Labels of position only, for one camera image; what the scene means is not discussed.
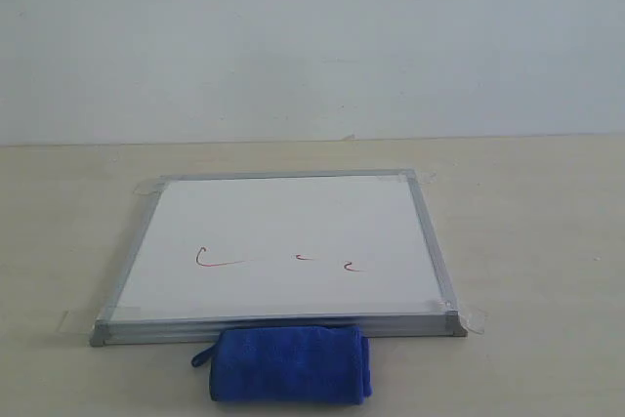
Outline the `clear tape back right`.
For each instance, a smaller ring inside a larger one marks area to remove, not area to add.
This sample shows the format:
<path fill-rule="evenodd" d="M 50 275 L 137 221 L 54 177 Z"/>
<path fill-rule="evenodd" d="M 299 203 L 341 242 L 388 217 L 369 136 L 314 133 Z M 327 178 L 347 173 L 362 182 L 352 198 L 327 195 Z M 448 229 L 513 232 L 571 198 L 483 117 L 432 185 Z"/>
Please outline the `clear tape back right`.
<path fill-rule="evenodd" d="M 422 186 L 434 183 L 438 178 L 438 174 L 436 172 L 416 172 L 404 169 L 390 174 L 376 175 L 376 178 L 380 181 L 394 183 L 409 183 L 412 181 Z"/>

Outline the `clear tape back left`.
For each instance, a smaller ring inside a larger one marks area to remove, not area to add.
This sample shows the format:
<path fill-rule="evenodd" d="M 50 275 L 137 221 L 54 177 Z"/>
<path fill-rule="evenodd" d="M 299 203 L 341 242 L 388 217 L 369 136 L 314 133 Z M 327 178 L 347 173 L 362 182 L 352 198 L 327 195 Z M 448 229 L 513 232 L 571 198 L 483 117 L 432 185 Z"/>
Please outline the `clear tape back left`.
<path fill-rule="evenodd" d="M 133 189 L 136 195 L 146 196 L 151 194 L 160 194 L 167 188 L 169 180 L 166 178 L 154 178 L 139 182 Z"/>

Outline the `clear tape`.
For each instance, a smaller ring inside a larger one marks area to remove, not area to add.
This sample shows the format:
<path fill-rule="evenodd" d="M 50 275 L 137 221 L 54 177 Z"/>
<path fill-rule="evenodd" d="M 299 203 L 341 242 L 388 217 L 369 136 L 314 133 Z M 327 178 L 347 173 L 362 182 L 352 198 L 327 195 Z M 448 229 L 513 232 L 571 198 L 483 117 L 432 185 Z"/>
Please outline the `clear tape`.
<path fill-rule="evenodd" d="M 449 300 L 431 301 L 428 306 L 433 313 L 442 316 L 447 336 L 467 337 L 470 333 L 484 333 L 487 314 L 480 309 Z"/>
<path fill-rule="evenodd" d="M 136 195 L 146 196 L 151 194 L 160 194 L 167 188 L 169 180 L 166 178 L 154 178 L 139 182 L 133 189 Z"/>
<path fill-rule="evenodd" d="M 390 174 L 376 175 L 376 178 L 380 181 L 394 183 L 409 183 L 412 181 L 422 186 L 434 183 L 438 178 L 438 174 L 436 172 L 416 172 L 404 169 Z"/>
<path fill-rule="evenodd" d="M 66 310 L 61 315 L 56 332 L 63 335 L 91 336 L 96 332 L 106 331 L 115 320 L 133 320 L 140 312 L 138 307 Z"/>

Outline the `blue microfibre cloth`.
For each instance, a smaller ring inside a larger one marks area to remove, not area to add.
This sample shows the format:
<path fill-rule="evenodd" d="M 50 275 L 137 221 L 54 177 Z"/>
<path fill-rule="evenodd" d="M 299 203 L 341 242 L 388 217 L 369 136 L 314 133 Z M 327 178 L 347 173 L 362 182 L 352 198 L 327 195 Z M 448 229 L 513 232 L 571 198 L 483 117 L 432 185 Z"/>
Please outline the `blue microfibre cloth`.
<path fill-rule="evenodd" d="M 372 395 L 369 341 L 357 326 L 227 330 L 196 354 L 217 402 L 360 405 Z"/>

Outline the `clear tape front right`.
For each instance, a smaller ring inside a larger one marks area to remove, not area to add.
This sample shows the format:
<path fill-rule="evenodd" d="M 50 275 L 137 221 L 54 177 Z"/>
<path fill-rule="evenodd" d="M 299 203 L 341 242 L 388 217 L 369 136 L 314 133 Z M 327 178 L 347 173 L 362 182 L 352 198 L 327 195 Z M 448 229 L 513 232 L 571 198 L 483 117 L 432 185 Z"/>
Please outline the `clear tape front right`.
<path fill-rule="evenodd" d="M 487 314 L 480 309 L 449 300 L 431 301 L 428 306 L 433 313 L 442 316 L 447 336 L 467 337 L 470 333 L 484 333 Z"/>

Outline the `white board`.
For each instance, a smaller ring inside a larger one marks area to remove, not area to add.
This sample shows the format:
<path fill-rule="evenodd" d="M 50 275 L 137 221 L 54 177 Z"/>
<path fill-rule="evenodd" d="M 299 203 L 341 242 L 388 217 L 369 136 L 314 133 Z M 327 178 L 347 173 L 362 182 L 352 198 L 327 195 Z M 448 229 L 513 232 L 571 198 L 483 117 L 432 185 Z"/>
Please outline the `white board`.
<path fill-rule="evenodd" d="M 165 177 L 166 189 L 144 196 L 102 306 L 141 312 L 91 345 L 300 325 L 450 337 L 428 306 L 458 300 L 420 185 L 376 178 L 400 170 Z"/>

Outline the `clear tape front left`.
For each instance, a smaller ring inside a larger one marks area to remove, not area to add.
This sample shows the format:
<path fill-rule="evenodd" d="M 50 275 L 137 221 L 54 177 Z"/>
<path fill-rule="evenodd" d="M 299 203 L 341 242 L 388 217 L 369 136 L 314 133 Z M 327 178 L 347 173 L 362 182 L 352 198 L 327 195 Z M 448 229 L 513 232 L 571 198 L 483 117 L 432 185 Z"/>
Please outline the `clear tape front left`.
<path fill-rule="evenodd" d="M 66 310 L 61 315 L 56 332 L 63 335 L 91 336 L 96 332 L 106 331 L 115 320 L 133 320 L 140 312 L 138 307 Z"/>

